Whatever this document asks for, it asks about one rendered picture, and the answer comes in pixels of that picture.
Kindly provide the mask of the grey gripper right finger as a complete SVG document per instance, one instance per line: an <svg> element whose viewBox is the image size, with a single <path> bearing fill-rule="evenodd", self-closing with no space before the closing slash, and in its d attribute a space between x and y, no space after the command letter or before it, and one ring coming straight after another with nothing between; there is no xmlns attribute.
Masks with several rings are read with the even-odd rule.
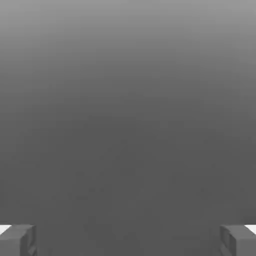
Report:
<svg viewBox="0 0 256 256"><path fill-rule="evenodd" d="M256 256L256 224L221 225L220 256Z"/></svg>

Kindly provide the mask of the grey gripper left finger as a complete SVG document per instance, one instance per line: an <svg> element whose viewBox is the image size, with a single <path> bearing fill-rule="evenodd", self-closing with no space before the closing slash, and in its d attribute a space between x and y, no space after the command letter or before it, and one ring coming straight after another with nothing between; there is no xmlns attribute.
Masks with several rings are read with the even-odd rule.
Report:
<svg viewBox="0 0 256 256"><path fill-rule="evenodd" d="M0 224L0 256L37 256L37 226Z"/></svg>

